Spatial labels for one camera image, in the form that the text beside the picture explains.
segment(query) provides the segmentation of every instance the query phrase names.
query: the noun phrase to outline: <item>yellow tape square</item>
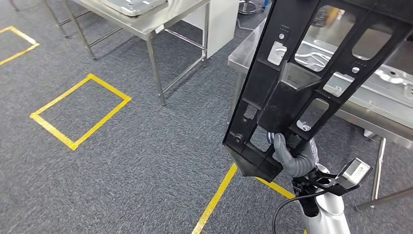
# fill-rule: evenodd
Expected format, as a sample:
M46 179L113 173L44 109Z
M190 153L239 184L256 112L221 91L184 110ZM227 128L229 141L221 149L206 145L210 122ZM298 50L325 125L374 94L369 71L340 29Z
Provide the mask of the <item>yellow tape square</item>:
M22 33L21 31L19 31L17 28L15 28L15 27L13 27L13 26L8 26L7 28L1 29L1 30L0 30L0 33L4 33L5 31L8 31L8 30L9 30L9 31L12 31L13 33L17 34L17 35L20 36L21 38L25 39L25 40L28 41L32 46L30 46L29 48L24 49L24 50L18 52L17 54L15 54L15 55L13 55L13 56L11 56L11 57L6 58L6 59L3 60L3 61L0 61L0 66L3 65L3 64L5 64L5 63L7 63L7 62L10 61L10 60L13 60L13 59L19 57L20 55L22 55L22 54L24 54L24 53L26 53L26 52L28 52L28 51L33 50L34 48L36 48L36 47L39 45L33 38L31 38L31 37L29 37L28 35Z
M93 80L96 83L102 85L112 93L118 95L122 100L120 104L118 104L113 110L111 110L107 115L105 115L99 122L97 122L90 130L88 130L83 136L81 136L78 140L72 141L69 139L67 136L65 136L62 132L60 132L58 129L53 127L49 122L47 122L45 119L40 117L40 113L43 111L47 110L47 108L53 106L56 104L58 101L62 100L65 98L67 95L69 95L71 92L82 86L84 83L86 83L89 80ZM81 80L79 83L74 85L72 88L70 88L68 91L64 92L62 95L58 96L56 99L53 101L49 102L42 108L38 109L37 111L33 112L30 114L30 118L32 118L34 121L36 121L38 124L40 124L44 129L49 131L52 135L54 135L57 139L59 139L61 142L63 142L65 145L67 145L69 148L72 150L75 150L82 142L84 142L90 135L92 135L98 128L100 128L108 119L110 119L116 112L118 112L128 101L131 100L131 97L128 95L120 92L117 90L115 87L111 86L110 84L104 82L103 80L99 79L97 76L93 74L88 74L86 78Z

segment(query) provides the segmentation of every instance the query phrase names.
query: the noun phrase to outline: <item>gray carpet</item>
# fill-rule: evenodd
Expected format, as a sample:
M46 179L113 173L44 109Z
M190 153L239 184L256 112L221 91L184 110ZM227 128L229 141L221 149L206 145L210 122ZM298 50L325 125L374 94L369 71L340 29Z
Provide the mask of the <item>gray carpet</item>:
M221 141L237 74L226 60L249 31L236 29L208 66L196 67L166 93L167 105L161 106L144 41L120 31L93 48L99 57L94 61L73 25L64 26L70 36L64 39L40 0L16 0L16 5L20 12L0 0L0 29L13 25L40 45L0 66L0 233L191 233L232 163ZM60 2L52 7L65 18ZM264 17L258 13L240 20L253 28ZM115 28L94 14L80 23L89 40ZM202 39L202 32L187 23L173 29ZM0 58L24 46L11 37L0 34ZM155 38L154 48L164 85L200 55L198 48L167 33ZM72 151L29 115L88 73L132 100ZM89 81L42 116L76 139L119 101ZM355 156L374 165L379 144L339 118L331 119L317 142L322 163L333 172ZM381 195L411 186L412 153L389 143ZM410 197L363 213L352 210L369 198L372 179L344 197L352 232L412 233ZM281 174L276 183L291 189L289 180ZM203 233L270 233L271 216L282 200L237 173ZM295 204L282 213L278 230L302 232Z

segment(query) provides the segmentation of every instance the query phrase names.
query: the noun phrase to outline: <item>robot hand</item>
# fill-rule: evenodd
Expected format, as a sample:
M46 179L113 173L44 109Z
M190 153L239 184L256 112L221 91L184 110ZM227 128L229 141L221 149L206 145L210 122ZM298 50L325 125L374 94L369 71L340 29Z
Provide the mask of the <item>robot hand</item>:
M316 167L319 157L314 139L311 139L296 157L292 157L285 144L284 136L281 133L272 135L275 149L273 158L282 164L285 172L291 177L305 176Z

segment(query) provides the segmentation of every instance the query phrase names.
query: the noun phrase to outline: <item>black plastic panel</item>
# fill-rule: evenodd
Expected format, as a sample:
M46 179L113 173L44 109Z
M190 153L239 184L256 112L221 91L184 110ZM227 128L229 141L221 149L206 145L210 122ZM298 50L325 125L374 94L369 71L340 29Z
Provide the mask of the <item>black plastic panel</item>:
M315 72L297 63L294 54L312 18L325 5L350 12L356 21L324 69ZM291 153L296 155L410 35L413 30L412 12L413 1L410 0L274 1L223 141L241 173L272 181L282 171L282 166L272 158L272 147L263 152L249 142L256 127L259 125L269 132L281 132L286 138L299 135L301 142L289 146ZM364 32L376 23L392 29L392 37L370 60L354 57L353 47ZM274 42L287 47L280 65L267 60ZM353 67L359 68L359 72L353 73ZM339 97L323 90L334 72L348 74L355 79ZM305 132L296 126L296 122L316 98L327 102L329 107L311 130ZM257 109L253 119L244 117L248 105Z

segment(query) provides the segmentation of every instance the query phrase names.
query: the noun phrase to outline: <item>rectangular cutout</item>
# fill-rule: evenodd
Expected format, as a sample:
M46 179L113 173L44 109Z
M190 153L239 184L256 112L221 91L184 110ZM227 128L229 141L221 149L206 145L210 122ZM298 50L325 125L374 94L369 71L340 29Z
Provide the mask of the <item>rectangular cutout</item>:
M251 106L248 104L245 112L244 112L244 117L248 119L254 119L255 114L257 113L257 108Z
M355 17L344 10L325 5L314 16L294 58L315 72L322 71L353 27Z
M392 33L392 29L384 24L372 25L353 47L353 56L361 60L372 59L392 37Z
M257 126L249 142L262 152L267 151L271 146L267 140L267 131L260 126Z
M351 76L343 75L340 72L334 72L334 74L324 85L323 90L331 93L336 97L339 97L351 85L353 80L354 78Z
M286 52L287 52L287 47L283 46L278 41L275 41L274 44L272 45L270 54L268 55L268 61L272 64L279 66Z
M328 103L325 109L321 109L320 102L323 102L323 100L320 98L316 98L311 102L311 104L307 107L307 109L305 109L304 113L301 115L299 121L297 121L297 127L307 132L314 126L314 124L317 123L317 121L328 109Z

